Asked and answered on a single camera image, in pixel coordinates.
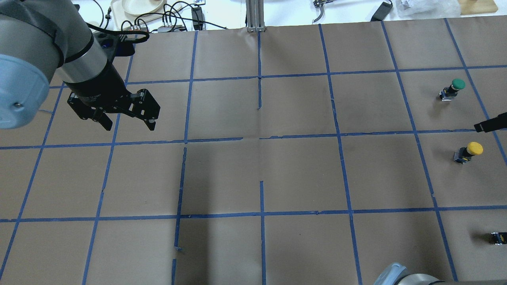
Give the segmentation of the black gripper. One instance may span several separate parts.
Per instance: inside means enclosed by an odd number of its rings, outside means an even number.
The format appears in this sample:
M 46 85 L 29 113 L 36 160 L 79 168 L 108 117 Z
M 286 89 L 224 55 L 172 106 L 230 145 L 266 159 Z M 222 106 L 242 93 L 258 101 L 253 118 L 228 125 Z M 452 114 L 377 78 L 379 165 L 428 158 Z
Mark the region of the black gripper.
M 112 120 L 105 112 L 121 112 L 140 119 L 148 130 L 154 131 L 160 114 L 159 103 L 147 89 L 129 92 L 112 63 L 107 63 L 92 79 L 78 83 L 63 82 L 76 96 L 76 99 L 68 99 L 67 104 L 80 119 L 90 119 L 111 131 Z

